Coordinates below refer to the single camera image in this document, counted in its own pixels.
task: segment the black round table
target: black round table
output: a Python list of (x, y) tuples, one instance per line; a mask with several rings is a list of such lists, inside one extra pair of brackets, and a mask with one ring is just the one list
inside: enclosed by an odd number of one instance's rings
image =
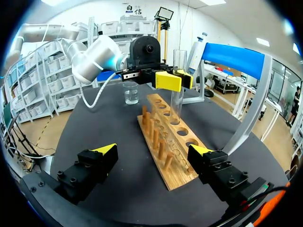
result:
[[(150, 107), (147, 94), (159, 93), (170, 103), (171, 92), (140, 85), (139, 103), (126, 105), (122, 84), (108, 85), (97, 105), (88, 109), (81, 99), (71, 113), (60, 137), (51, 175), (65, 170), (84, 149), (117, 143), (119, 160), (103, 184), (97, 184), (79, 207), (99, 218), (138, 224), (178, 223), (190, 227), (208, 226), (221, 218), (227, 204), (199, 179), (168, 191), (150, 155), (137, 122), (142, 105)], [(92, 103), (98, 89), (84, 91)], [(198, 96), (193, 90), (185, 97)], [(221, 149), (240, 122), (209, 99), (182, 106), (181, 118), (209, 149)], [(249, 181), (261, 176), (276, 186), (287, 177), (266, 146), (253, 134), (229, 157)]]

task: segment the ceiling light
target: ceiling light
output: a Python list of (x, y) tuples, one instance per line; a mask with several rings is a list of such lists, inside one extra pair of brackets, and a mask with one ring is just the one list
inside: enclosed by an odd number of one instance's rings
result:
[(294, 43), (294, 46), (293, 46), (293, 50), (294, 50), (294, 52), (296, 52), (297, 54), (300, 54), (299, 49), (298, 49), (298, 46), (297, 46), (297, 44), (295, 44), (295, 43)]
[(200, 0), (200, 1), (204, 2), (208, 6), (220, 5), (226, 3), (226, 1), (224, 0)]
[(41, 0), (41, 1), (44, 2), (47, 5), (56, 6), (56, 5), (66, 1), (66, 0)]
[(267, 40), (257, 38), (257, 42), (259, 44), (262, 44), (262, 45), (265, 45), (265, 46), (269, 46), (269, 42)]
[(294, 28), (292, 24), (289, 22), (289, 20), (287, 19), (284, 20), (283, 27), (284, 27), (284, 33), (286, 35), (292, 35), (294, 33)]

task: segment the person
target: person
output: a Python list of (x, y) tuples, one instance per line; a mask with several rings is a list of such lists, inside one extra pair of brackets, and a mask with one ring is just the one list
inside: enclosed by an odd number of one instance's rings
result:
[(300, 87), (297, 87), (297, 91), (294, 95), (294, 100), (293, 100), (293, 108), (292, 108), (291, 113), (289, 115), (288, 121), (286, 121), (286, 124), (288, 126), (291, 126), (290, 122), (292, 122), (294, 117), (297, 116), (297, 112), (299, 110), (300, 93), (301, 93), (301, 89), (300, 89)]

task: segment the wooden test tube rack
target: wooden test tube rack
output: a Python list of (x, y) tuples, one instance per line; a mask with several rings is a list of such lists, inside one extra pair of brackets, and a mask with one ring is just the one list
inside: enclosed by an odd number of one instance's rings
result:
[(145, 137), (151, 156), (169, 191), (197, 177), (187, 161), (187, 144), (205, 147), (191, 129), (180, 119), (178, 125), (169, 123), (170, 106), (158, 95), (148, 95), (152, 113), (143, 106), (138, 122)]

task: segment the glass test tube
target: glass test tube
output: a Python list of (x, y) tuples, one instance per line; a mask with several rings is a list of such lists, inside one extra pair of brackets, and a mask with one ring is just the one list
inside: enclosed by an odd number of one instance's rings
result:
[[(173, 74), (177, 76), (179, 70), (185, 71), (186, 62), (187, 51), (174, 50)], [(178, 125), (180, 123), (183, 95), (183, 87), (181, 87), (181, 92), (171, 92), (169, 122), (173, 125)]]

